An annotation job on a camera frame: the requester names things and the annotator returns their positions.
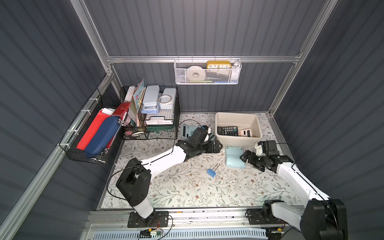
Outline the black calculator front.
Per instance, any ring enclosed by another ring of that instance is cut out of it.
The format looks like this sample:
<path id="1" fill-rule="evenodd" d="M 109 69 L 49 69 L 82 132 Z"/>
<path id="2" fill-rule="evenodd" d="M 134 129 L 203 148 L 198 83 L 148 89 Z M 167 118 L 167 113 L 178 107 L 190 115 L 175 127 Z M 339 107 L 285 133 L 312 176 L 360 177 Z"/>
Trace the black calculator front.
<path id="1" fill-rule="evenodd" d="M 239 129 L 236 126 L 226 126 L 226 127 L 217 126 L 217 133 L 218 135 L 221 135 L 221 136 L 238 137 Z"/>

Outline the beige plastic storage box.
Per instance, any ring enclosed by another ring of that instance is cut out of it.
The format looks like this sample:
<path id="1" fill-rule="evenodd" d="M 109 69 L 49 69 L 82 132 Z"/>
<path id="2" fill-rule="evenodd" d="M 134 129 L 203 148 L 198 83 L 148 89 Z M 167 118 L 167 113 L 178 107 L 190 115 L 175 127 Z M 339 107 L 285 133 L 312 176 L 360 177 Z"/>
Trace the beige plastic storage box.
<path id="1" fill-rule="evenodd" d="M 236 126 L 238 129 L 252 129 L 253 137 L 221 136 L 217 133 L 217 126 Z M 227 147 L 251 148 L 263 138 L 259 118 L 255 114 L 225 113 L 215 115 L 215 134 L 217 139 Z"/>

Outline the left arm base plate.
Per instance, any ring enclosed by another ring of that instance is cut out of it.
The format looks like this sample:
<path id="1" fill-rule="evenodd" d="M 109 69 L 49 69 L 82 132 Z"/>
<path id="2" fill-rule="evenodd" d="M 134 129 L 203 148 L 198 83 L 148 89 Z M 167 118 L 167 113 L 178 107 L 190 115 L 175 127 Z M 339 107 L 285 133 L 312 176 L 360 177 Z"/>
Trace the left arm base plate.
<path id="1" fill-rule="evenodd" d="M 137 212 L 129 215 L 127 227 L 133 228 L 165 228 L 171 219 L 168 211 L 154 211 L 147 218 L 142 218 Z"/>

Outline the pink calculator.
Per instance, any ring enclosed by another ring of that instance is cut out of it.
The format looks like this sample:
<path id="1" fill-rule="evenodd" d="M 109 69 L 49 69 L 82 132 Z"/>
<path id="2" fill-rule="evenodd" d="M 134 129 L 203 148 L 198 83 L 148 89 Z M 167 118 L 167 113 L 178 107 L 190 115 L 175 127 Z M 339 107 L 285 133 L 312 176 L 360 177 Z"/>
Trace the pink calculator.
<path id="1" fill-rule="evenodd" d="M 252 129 L 239 129 L 239 137 L 253 137 Z"/>

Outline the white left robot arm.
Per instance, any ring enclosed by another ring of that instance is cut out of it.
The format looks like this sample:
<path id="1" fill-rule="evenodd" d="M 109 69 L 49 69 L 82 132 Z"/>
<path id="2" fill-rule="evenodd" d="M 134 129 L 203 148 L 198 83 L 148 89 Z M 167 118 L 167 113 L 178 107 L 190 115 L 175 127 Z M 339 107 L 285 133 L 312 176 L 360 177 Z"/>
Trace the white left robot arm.
<path id="1" fill-rule="evenodd" d="M 219 153 L 223 145 L 205 128 L 197 128 L 187 140 L 178 140 L 168 151 L 150 159 L 131 159 L 122 170 L 116 187 L 124 199 L 141 218 L 147 219 L 154 213 L 148 200 L 150 183 L 162 172 L 173 166 L 200 156 Z"/>

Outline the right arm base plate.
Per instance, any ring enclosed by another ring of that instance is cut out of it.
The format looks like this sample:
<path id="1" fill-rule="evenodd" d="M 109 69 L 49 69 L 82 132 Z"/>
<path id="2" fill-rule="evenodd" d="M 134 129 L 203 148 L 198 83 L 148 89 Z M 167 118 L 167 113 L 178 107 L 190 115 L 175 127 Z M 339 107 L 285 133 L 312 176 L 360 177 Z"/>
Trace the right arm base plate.
<path id="1" fill-rule="evenodd" d="M 245 217 L 248 219 L 250 225 L 271 225 L 280 224 L 283 227 L 286 222 L 274 217 L 271 211 L 263 209 L 247 209 Z"/>

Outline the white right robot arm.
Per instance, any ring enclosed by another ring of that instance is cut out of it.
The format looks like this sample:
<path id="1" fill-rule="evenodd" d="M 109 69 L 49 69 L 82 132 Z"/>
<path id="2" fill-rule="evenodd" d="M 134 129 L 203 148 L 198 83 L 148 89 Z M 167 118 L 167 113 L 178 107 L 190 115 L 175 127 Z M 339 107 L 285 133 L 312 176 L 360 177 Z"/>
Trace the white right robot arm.
<path id="1" fill-rule="evenodd" d="M 269 170 L 285 180 L 304 205 L 292 207 L 282 200 L 266 200 L 260 211 L 247 210 L 250 224 L 257 221 L 290 225 L 306 240 L 348 239 L 347 210 L 339 199 L 332 199 L 317 188 L 295 166 L 289 156 L 281 155 L 275 141 L 260 141 L 256 151 L 245 151 L 240 159 L 261 172 Z"/>

